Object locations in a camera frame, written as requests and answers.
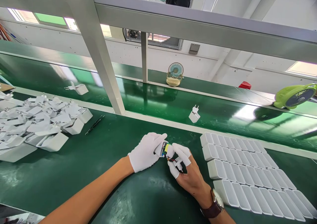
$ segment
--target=green window glass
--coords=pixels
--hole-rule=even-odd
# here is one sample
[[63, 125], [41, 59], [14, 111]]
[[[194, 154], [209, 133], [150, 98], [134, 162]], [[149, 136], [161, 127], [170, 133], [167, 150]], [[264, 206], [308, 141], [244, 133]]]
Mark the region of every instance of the green window glass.
[[41, 13], [34, 13], [34, 14], [41, 24], [68, 28], [64, 18], [62, 17], [41, 14]]

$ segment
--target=black pen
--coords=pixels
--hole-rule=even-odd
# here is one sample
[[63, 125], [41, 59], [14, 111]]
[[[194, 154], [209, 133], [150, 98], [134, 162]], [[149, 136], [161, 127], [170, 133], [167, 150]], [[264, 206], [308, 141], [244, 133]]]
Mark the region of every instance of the black pen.
[[91, 128], [86, 132], [85, 135], [87, 135], [89, 132], [91, 132], [92, 129], [100, 122], [100, 120], [104, 117], [105, 115], [101, 115], [100, 118], [91, 126]]

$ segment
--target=pile of charger parts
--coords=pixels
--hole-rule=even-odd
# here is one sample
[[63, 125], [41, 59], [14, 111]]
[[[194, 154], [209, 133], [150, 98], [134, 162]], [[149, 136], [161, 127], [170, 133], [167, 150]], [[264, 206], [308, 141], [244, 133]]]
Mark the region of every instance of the pile of charger parts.
[[90, 118], [87, 108], [74, 101], [49, 100], [45, 94], [25, 101], [0, 92], [0, 161], [15, 162], [37, 148], [58, 151], [79, 134]]

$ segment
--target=circuit board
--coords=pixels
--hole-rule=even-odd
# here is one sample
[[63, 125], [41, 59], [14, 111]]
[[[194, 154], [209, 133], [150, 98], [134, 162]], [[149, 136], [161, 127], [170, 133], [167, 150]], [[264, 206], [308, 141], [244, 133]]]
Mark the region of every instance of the circuit board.
[[163, 145], [162, 145], [162, 152], [161, 152], [161, 155], [162, 157], [165, 157], [166, 154], [167, 154], [167, 150], [168, 150], [168, 147], [170, 146], [171, 144], [167, 143], [167, 142], [163, 142]]

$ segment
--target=watch face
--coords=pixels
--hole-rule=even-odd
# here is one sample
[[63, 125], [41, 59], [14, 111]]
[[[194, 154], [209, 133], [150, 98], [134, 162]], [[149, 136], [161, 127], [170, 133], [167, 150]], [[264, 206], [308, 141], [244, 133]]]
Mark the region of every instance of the watch face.
[[222, 207], [222, 208], [224, 208], [225, 206], [224, 206], [224, 203], [223, 203], [223, 201], [222, 201], [220, 195], [219, 195], [214, 189], [213, 189], [212, 191], [213, 191], [213, 193], [214, 193], [214, 195], [215, 195], [216, 201], [217, 201], [217, 203], [219, 204], [219, 206]]

